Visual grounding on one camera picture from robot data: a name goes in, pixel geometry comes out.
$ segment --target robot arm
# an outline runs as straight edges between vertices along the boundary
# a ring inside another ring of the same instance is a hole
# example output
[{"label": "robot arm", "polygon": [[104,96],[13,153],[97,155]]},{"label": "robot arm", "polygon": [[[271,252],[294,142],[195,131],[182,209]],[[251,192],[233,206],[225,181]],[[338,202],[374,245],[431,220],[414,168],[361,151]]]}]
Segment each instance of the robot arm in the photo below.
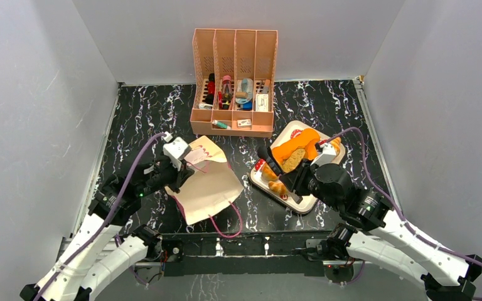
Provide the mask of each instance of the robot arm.
[{"label": "robot arm", "polygon": [[74,301],[94,301],[129,267],[145,258],[157,258],[160,253],[161,235],[146,225],[138,227],[121,246],[89,270]]},{"label": "robot arm", "polygon": [[[378,193],[357,188],[346,170],[337,164],[327,163],[331,162],[331,158],[324,156],[332,153],[325,150],[327,147],[331,146],[325,143],[319,147],[321,155],[316,160],[303,159],[295,170],[287,174],[272,157],[270,149],[258,150],[259,157],[266,161],[290,192],[298,196],[312,194],[339,212],[350,225],[335,229],[334,233],[339,234],[322,241],[316,255],[334,259],[339,254],[345,258],[357,256],[367,259],[414,283],[420,280],[433,301],[471,300],[476,290],[472,282],[481,274],[482,268],[439,250],[442,245],[409,225],[416,231],[412,234],[404,224],[408,221],[400,220],[388,200]],[[355,228],[392,246],[381,245],[381,242],[358,233]],[[437,247],[427,245],[417,235],[437,243]]]},{"label": "robot arm", "polygon": [[[70,247],[65,250],[64,254],[62,254],[45,277],[38,283],[26,285],[23,288],[20,293],[20,297],[23,300],[74,301],[81,288],[81,283],[83,283],[87,275],[90,275],[88,271],[94,266],[95,260],[104,246],[122,229],[128,219],[141,208],[141,197],[163,189],[165,186],[169,186],[175,192],[179,191],[185,181],[194,174],[194,170],[188,169],[187,162],[183,159],[191,151],[191,148],[179,137],[173,140],[168,133],[164,134],[164,141],[170,143],[163,145],[163,155],[158,156],[152,164],[137,166],[135,169],[137,174],[128,180],[129,184],[116,208],[113,208],[114,204],[126,179],[112,176],[99,188],[77,235],[70,243]],[[113,218],[91,241],[96,232],[106,224],[111,212],[114,212]],[[134,245],[130,247],[131,244],[127,245],[128,248],[135,247]],[[71,257],[79,249],[83,250],[71,260]],[[123,258],[127,258],[124,262],[126,264],[133,261],[134,257],[139,258],[143,254],[146,255],[146,250],[145,253],[143,253],[144,251],[135,253],[136,251],[136,249],[126,250],[123,248],[116,250],[117,253],[109,257],[113,260],[115,256],[125,253],[128,255],[126,257],[123,255]],[[107,261],[110,266],[113,266],[114,262]],[[102,274],[108,276],[117,272],[119,270],[109,273],[104,271]],[[105,279],[107,277],[100,279],[96,287],[104,288]]]}]

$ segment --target organizer compartment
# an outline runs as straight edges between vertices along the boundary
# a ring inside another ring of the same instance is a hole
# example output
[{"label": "organizer compartment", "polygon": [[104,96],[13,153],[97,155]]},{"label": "organizer compartment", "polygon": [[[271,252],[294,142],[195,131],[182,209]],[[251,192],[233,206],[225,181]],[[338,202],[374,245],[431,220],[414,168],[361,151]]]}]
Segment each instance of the organizer compartment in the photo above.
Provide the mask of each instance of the organizer compartment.
[{"label": "organizer compartment", "polygon": [[[249,29],[196,29],[193,36],[195,60],[196,96],[191,112],[191,126],[195,134],[235,135],[247,137],[270,137],[274,129],[274,72],[278,32]],[[215,94],[212,110],[202,110],[198,105],[208,95],[207,84],[210,73],[215,74]],[[222,78],[232,78],[232,102],[228,110],[219,109],[218,92],[222,89]],[[235,102],[238,81],[250,78],[254,81],[252,110],[240,110]],[[266,80],[270,81],[269,110],[256,112],[255,98],[262,93]],[[250,119],[252,125],[238,127],[237,121]],[[213,125],[214,120],[231,126],[221,129]]]}]

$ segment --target small box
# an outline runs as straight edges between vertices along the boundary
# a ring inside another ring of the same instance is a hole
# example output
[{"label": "small box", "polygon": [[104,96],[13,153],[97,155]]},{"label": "small box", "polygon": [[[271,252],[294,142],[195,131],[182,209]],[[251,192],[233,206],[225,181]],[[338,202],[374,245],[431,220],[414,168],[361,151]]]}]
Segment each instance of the small box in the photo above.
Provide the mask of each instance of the small box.
[{"label": "small box", "polygon": [[269,111],[269,94],[256,94],[255,111]]},{"label": "small box", "polygon": [[200,108],[202,110],[211,110],[211,109],[213,109],[213,106],[209,105],[207,103],[199,103],[198,108]]},{"label": "small box", "polygon": [[252,121],[250,119],[240,119],[237,121],[237,127],[250,127]]}]

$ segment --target marble surface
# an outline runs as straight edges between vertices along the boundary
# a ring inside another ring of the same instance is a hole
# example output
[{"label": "marble surface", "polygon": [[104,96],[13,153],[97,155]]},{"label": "marble surface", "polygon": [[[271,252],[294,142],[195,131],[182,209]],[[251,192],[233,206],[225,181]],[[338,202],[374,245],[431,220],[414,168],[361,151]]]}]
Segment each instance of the marble surface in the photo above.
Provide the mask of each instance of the marble surface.
[{"label": "marble surface", "polygon": [[[189,119],[195,89],[195,85],[122,87],[104,152],[99,182],[103,182],[114,172],[126,174],[141,147],[155,133],[169,131],[187,142],[194,140],[197,136],[191,130]],[[278,82],[274,90],[276,116],[272,138],[210,137],[226,153],[233,171],[245,186],[235,201],[243,217],[243,232],[332,230],[340,219],[329,206],[318,202],[308,214],[293,213],[252,187],[247,174],[258,160],[255,152],[257,147],[270,145],[290,121],[300,120],[327,135],[355,126],[363,131],[366,138],[370,174],[378,185],[387,190],[353,82]],[[361,166],[358,137],[348,134],[343,138],[343,145],[347,153],[342,166],[353,176],[357,185],[371,188]],[[152,151],[145,155],[143,162],[151,162],[154,154],[160,151],[155,144]],[[232,208],[219,213],[216,222],[224,232],[235,232],[240,227]],[[143,198],[142,208],[128,222],[126,231],[131,231],[143,223],[162,233],[215,232],[210,220],[187,225],[174,200],[165,192]]]}]

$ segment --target white label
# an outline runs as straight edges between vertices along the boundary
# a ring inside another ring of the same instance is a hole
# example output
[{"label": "white label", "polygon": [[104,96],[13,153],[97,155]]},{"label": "white label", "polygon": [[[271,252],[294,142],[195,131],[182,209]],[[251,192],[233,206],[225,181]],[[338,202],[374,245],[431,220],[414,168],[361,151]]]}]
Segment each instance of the white label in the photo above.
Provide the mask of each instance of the white label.
[{"label": "white label", "polygon": [[269,95],[268,94],[257,94],[256,95],[256,111],[258,112],[268,112],[269,111]]},{"label": "white label", "polygon": [[249,127],[252,125],[252,121],[250,119],[240,119],[237,121],[238,127]]}]

